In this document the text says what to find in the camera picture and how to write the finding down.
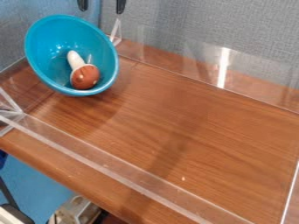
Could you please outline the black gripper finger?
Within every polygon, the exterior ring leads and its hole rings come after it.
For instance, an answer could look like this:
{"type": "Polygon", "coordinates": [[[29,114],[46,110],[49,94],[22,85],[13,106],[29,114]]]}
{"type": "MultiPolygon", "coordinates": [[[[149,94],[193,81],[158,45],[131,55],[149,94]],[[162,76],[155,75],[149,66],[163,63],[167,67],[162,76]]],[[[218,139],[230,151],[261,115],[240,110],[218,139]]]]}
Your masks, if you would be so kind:
{"type": "Polygon", "coordinates": [[[127,0],[117,0],[117,14],[121,15],[127,6],[127,0]]]}
{"type": "Polygon", "coordinates": [[[78,6],[82,11],[86,11],[90,7],[90,0],[78,0],[78,6]]]}

